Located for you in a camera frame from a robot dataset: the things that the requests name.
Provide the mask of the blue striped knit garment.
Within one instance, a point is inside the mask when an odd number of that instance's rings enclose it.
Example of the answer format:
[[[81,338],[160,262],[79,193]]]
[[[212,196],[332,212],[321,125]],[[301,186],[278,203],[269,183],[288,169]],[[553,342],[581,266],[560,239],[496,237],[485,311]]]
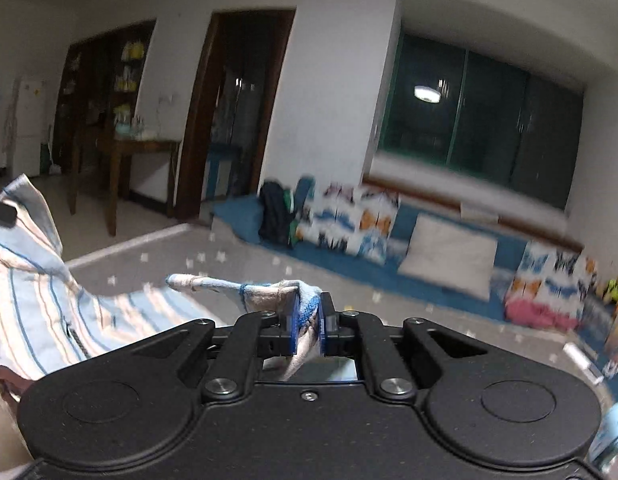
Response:
[[[0,396],[16,402],[37,379],[195,318],[219,316],[190,292],[227,296],[244,312],[280,313],[293,295],[321,290],[300,280],[239,284],[208,275],[171,274],[163,287],[98,296],[88,292],[62,259],[63,245],[44,196],[21,174],[0,193],[15,208],[15,223],[0,224]],[[302,333],[298,353],[277,358],[272,369],[292,378],[320,354],[319,321]]]

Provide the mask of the black backpack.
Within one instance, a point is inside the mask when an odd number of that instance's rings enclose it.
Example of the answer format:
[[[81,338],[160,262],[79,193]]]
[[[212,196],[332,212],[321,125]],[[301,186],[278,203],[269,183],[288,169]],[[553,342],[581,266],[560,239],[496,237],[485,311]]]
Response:
[[[294,194],[279,182],[267,180],[259,190],[262,219],[258,234],[268,243],[292,246],[292,224],[295,221]]]

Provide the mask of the white refrigerator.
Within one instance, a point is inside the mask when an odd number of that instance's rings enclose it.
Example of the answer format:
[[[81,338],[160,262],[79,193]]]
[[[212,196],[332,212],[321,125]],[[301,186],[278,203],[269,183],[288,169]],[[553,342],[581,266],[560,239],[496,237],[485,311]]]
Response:
[[[40,148],[46,132],[47,84],[41,79],[18,81],[11,115],[10,168],[13,177],[40,174]]]

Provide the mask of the left butterfly pillow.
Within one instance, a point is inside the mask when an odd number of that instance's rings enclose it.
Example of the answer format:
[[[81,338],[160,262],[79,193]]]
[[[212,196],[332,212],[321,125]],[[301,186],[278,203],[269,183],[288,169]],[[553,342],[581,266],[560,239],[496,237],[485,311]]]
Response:
[[[399,208],[399,194],[383,188],[313,184],[299,211],[295,237],[383,266]]]

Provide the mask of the butterfly pillow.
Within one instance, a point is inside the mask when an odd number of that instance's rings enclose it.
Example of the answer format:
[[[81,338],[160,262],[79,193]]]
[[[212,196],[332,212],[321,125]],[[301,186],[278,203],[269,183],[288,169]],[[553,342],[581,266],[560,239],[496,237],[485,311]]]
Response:
[[[313,184],[299,211],[295,237],[383,266],[399,208],[399,194],[383,188]]]
[[[597,261],[586,255],[529,242],[504,298],[527,299],[576,318],[597,281]]]

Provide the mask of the wooden side table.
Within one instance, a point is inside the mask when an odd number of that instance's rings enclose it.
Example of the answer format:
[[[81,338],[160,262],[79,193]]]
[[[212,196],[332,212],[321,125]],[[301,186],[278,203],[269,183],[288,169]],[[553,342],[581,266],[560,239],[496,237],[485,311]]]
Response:
[[[67,205],[70,214],[77,212],[77,198],[82,177],[82,154],[91,139],[86,134],[76,133],[72,142],[72,164],[70,165],[70,186],[67,193]],[[108,158],[108,206],[105,209],[105,224],[108,235],[117,235],[117,207],[119,196],[126,198],[130,192],[131,162],[137,155],[168,155],[167,198],[165,214],[173,217],[173,200],[175,199],[175,173],[177,172],[180,141],[170,139],[138,140],[120,136],[102,136],[98,134],[91,140],[96,151]]]

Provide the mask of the plain white pillow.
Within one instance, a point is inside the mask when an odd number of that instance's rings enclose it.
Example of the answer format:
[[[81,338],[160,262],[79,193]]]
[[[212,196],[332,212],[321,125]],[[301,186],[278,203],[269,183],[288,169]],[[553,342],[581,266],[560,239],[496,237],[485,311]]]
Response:
[[[398,273],[488,301],[497,249],[492,236],[420,214]]]

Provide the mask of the grey star tablecloth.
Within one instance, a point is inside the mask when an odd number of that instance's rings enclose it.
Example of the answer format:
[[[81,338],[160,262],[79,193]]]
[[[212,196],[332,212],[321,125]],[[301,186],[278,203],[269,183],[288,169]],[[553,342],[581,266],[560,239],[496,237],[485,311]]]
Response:
[[[565,370],[591,385],[593,378],[568,353],[574,335],[541,332],[482,315],[385,292],[260,246],[246,244],[224,226],[180,224],[152,233],[117,238],[78,234],[67,240],[63,258],[78,283],[93,294],[115,295],[153,285],[167,275],[209,275],[240,283],[275,283],[295,278],[329,292],[339,310],[359,310],[398,326],[404,318],[427,318],[466,336]]]

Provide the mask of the dark wooden shelf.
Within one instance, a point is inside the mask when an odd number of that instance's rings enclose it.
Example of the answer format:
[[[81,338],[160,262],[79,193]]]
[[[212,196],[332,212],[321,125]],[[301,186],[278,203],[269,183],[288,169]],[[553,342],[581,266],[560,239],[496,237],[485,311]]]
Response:
[[[112,134],[116,110],[134,112],[154,20],[118,27],[68,48],[56,100],[51,158],[67,176],[73,155],[89,167],[100,162],[96,140]]]

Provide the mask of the book on window ledge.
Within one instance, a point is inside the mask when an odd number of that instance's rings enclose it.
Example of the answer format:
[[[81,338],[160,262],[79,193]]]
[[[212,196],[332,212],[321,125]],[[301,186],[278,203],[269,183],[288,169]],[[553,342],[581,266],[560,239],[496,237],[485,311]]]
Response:
[[[498,224],[500,217],[496,212],[472,204],[460,204],[460,217],[465,222],[480,224]]]

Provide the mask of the pink cloth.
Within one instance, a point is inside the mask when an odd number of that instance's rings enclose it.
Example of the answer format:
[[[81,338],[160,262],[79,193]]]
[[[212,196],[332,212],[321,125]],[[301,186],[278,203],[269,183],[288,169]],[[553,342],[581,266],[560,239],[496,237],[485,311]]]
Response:
[[[516,325],[531,328],[555,328],[556,330],[574,330],[578,320],[569,315],[552,310],[546,304],[537,304],[527,299],[514,299],[505,304],[505,317]]]

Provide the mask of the blue sofa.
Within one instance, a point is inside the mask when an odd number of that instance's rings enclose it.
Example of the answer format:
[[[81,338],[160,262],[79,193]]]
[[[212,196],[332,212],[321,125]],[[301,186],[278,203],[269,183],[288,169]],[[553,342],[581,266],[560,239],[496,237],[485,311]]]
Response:
[[[513,281],[526,245],[529,242],[535,242],[535,240],[524,242],[516,237],[489,232],[481,228],[475,228],[475,226],[468,226],[458,221],[436,216],[424,209],[405,205],[400,198],[400,208],[396,223],[389,237],[388,256],[385,264],[381,266],[367,259],[352,257],[341,252],[331,252],[330,250],[318,248],[314,244],[297,240],[295,231],[299,211],[307,197],[309,188],[313,184],[315,184],[313,178],[303,177],[298,181],[295,191],[292,191],[295,203],[295,221],[292,224],[291,247],[271,244],[260,238],[258,231],[262,219],[262,206],[259,202],[259,194],[225,200],[213,208],[213,213],[231,226],[236,236],[246,240],[248,243],[265,245],[279,252],[289,252],[297,259],[308,261],[332,272],[354,278],[361,283],[374,285],[396,294],[430,301],[433,304],[438,304],[438,306],[473,312],[485,318],[493,318],[499,321],[504,320],[505,294]],[[498,241],[498,249],[496,250],[490,281],[490,299],[488,301],[482,301],[465,295],[463,292],[456,292],[450,288],[427,283],[417,278],[409,278],[409,276],[398,273],[400,263],[407,254],[416,219],[420,214],[428,214],[428,216],[451,222],[461,226],[461,228],[492,236]]]

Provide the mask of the right butterfly pillow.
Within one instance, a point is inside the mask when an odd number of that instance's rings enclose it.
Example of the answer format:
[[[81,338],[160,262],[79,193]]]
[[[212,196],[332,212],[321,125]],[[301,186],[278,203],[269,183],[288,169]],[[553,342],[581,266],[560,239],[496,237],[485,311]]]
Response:
[[[586,255],[529,242],[504,298],[527,299],[576,318],[597,281],[597,261]]]

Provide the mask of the dark green window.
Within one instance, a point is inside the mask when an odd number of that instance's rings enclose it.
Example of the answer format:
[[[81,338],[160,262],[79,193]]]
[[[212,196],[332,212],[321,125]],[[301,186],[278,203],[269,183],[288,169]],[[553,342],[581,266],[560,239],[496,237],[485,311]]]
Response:
[[[582,93],[471,50],[402,34],[379,149],[564,209]]]

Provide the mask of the plush toy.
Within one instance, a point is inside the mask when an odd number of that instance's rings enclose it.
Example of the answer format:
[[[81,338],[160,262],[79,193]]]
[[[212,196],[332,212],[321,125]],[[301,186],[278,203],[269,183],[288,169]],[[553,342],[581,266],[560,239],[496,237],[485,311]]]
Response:
[[[618,276],[604,285],[602,300],[605,306],[612,306],[618,310]]]

